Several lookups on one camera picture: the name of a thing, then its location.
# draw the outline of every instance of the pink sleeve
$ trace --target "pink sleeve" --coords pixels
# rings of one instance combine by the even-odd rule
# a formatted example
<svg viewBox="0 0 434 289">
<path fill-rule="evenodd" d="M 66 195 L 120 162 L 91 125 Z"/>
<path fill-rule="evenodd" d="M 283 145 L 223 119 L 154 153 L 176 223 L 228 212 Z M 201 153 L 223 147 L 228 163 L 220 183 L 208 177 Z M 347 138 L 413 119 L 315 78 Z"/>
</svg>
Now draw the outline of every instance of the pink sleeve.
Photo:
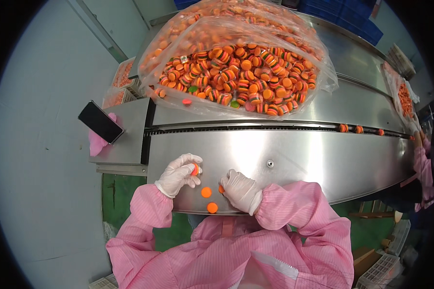
<svg viewBox="0 0 434 289">
<path fill-rule="evenodd" d="M 426 157 L 426 150 L 423 147 L 415 148 L 413 169 L 417 172 L 418 180 L 423 188 L 432 187 L 431 160 Z"/>
<path fill-rule="evenodd" d="M 263 228 L 277 230 L 290 224 L 307 237 L 294 242 L 313 275 L 325 275 L 330 288 L 350 288 L 353 257 L 350 221 L 330 207 L 318 183 L 271 184 L 263 190 L 256 219 Z"/>
<path fill-rule="evenodd" d="M 151 259 L 155 251 L 153 228 L 167 228 L 172 224 L 172 199 L 162 194 L 154 184 L 138 187 L 130 201 L 131 214 L 106 244 L 112 271 L 125 288 Z"/>
<path fill-rule="evenodd" d="M 431 151 L 431 143 L 428 141 L 428 138 L 425 137 L 422 141 L 422 147 L 426 150 L 426 153 Z"/>
</svg>

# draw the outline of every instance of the elastic cuff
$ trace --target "elastic cuff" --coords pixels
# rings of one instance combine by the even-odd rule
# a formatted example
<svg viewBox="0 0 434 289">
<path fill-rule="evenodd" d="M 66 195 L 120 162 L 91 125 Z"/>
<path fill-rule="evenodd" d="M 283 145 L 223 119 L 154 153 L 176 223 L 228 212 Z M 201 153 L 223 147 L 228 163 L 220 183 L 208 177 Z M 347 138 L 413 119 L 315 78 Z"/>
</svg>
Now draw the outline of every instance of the elastic cuff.
<svg viewBox="0 0 434 289">
<path fill-rule="evenodd" d="M 252 216 L 254 214 L 254 211 L 259 207 L 260 203 L 262 202 L 262 190 L 258 191 L 254 198 L 252 199 L 251 204 L 249 205 L 249 215 Z"/>
<path fill-rule="evenodd" d="M 164 191 L 164 189 L 162 188 L 161 184 L 159 184 L 158 181 L 155 182 L 155 186 L 158 188 L 158 190 L 159 190 L 161 193 L 165 194 L 167 198 L 169 198 L 169 199 L 173 199 L 173 198 L 175 198 L 175 196 L 171 196 L 171 195 L 169 195 L 168 193 L 166 193 L 166 192 Z"/>
</svg>

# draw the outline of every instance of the white crate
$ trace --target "white crate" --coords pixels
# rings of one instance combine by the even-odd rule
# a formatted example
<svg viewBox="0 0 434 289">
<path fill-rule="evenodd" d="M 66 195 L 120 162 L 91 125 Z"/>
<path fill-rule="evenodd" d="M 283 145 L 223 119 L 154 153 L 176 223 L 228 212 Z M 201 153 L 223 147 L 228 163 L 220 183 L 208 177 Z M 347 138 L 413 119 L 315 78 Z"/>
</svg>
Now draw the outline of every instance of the white crate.
<svg viewBox="0 0 434 289">
<path fill-rule="evenodd" d="M 117 68 L 116 74 L 114 75 L 114 78 L 112 80 L 112 86 L 117 88 L 126 88 L 133 96 L 135 96 L 137 99 L 140 98 L 140 79 L 134 78 L 132 79 L 132 82 L 130 84 L 120 85 L 120 79 L 122 75 L 128 75 L 131 69 L 137 69 L 137 67 L 131 67 L 130 69 L 127 69 L 127 66 L 130 64 L 133 64 L 133 61 L 135 60 L 135 57 L 132 57 L 126 61 L 123 61 L 119 64 L 119 67 Z"/>
<path fill-rule="evenodd" d="M 400 258 L 384 254 L 368 271 L 357 281 L 358 289 L 380 289 L 392 281 L 402 272 Z"/>
<path fill-rule="evenodd" d="M 416 74 L 415 66 L 411 61 L 408 59 L 408 57 L 403 53 L 403 51 L 393 44 L 391 49 L 389 49 L 389 52 L 387 56 L 394 62 L 395 66 L 397 67 L 399 73 L 408 80 L 411 79 Z"/>
<path fill-rule="evenodd" d="M 401 220 L 394 227 L 392 235 L 394 235 L 394 240 L 389 245 L 387 250 L 388 254 L 399 256 L 402 248 L 404 247 L 405 240 L 407 240 L 408 232 L 410 231 L 411 223 L 410 220 Z"/>
<path fill-rule="evenodd" d="M 116 277 L 114 276 L 114 274 L 106 276 L 105 278 L 106 278 L 106 280 L 108 280 L 109 282 L 114 284 L 114 286 L 119 287 L 119 284 L 117 284 L 117 280 L 116 280 Z"/>
<path fill-rule="evenodd" d="M 119 94 L 123 93 L 121 101 L 119 103 L 119 101 L 117 101 Z M 102 109 L 108 108 L 108 107 L 112 107 L 115 105 L 120 105 L 126 102 L 130 102 L 130 101 L 134 101 L 136 100 L 135 96 L 133 96 L 127 89 L 114 89 L 114 90 L 110 90 L 104 97 L 103 99 L 103 104 L 101 106 Z"/>
<path fill-rule="evenodd" d="M 106 278 L 101 278 L 93 283 L 88 284 L 89 289 L 118 289 L 113 283 Z"/>
<path fill-rule="evenodd" d="M 131 84 L 127 84 L 125 86 L 122 86 L 121 88 L 125 88 L 127 89 L 135 98 L 139 99 L 141 94 L 140 94 L 140 79 L 134 78 L 132 79 L 132 83 Z"/>
</svg>

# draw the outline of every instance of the striped fabric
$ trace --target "striped fabric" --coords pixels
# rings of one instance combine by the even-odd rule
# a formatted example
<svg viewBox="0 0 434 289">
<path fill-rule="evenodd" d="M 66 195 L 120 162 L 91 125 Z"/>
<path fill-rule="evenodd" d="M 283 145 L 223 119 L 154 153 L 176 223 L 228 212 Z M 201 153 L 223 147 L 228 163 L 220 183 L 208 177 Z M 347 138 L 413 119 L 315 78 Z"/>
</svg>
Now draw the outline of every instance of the striped fabric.
<svg viewBox="0 0 434 289">
<path fill-rule="evenodd" d="M 255 217 L 234 217 L 232 236 L 222 237 L 228 217 L 209 216 L 191 242 L 154 251 L 153 227 L 170 227 L 172 206 L 153 184 L 136 189 L 132 214 L 106 244 L 119 288 L 227 289 L 247 276 L 251 256 L 264 255 L 265 261 L 256 262 L 274 289 L 352 286 L 350 221 L 331 209 L 317 183 L 271 184 Z M 301 236 L 307 238 L 304 244 Z"/>
<path fill-rule="evenodd" d="M 422 186 L 422 201 L 421 204 L 415 204 L 415 212 L 420 211 L 422 208 L 427 209 L 434 203 L 431 160 L 426 157 L 426 154 L 430 150 L 431 143 L 427 138 L 424 138 L 422 147 L 415 148 L 415 161 L 413 169 L 417 172 L 416 175 Z"/>
</svg>

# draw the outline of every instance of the stainless steel conveyor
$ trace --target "stainless steel conveyor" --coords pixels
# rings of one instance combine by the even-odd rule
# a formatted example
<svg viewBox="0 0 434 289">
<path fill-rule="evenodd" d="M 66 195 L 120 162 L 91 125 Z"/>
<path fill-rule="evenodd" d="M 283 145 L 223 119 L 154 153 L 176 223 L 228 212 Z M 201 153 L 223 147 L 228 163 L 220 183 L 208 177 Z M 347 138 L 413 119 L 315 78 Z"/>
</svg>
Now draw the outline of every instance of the stainless steel conveyor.
<svg viewBox="0 0 434 289">
<path fill-rule="evenodd" d="M 385 55 L 341 27 L 299 15 L 329 49 L 339 78 L 339 89 L 332 95 L 321 92 L 306 110 L 282 122 L 197 115 L 155 107 L 149 99 L 118 105 L 106 111 L 118 115 L 126 133 L 111 148 L 90 157 L 90 162 L 97 164 L 99 172 L 147 176 L 148 183 L 153 183 L 180 154 L 197 154 L 204 159 L 202 185 L 185 186 L 174 199 L 174 211 L 196 214 L 207 214 L 208 202 L 218 204 L 217 214 L 241 213 L 217 193 L 218 180 L 231 168 L 261 186 L 318 182 L 331 204 L 410 177 L 413 144 L 381 71 Z M 151 39 L 160 27 L 153 26 Z M 148 129 L 143 130 L 145 122 Z M 338 133 L 338 124 L 361 125 L 366 133 Z M 377 129 L 386 135 L 377 136 Z M 200 195 L 205 186 L 214 192 L 208 199 Z"/>
</svg>

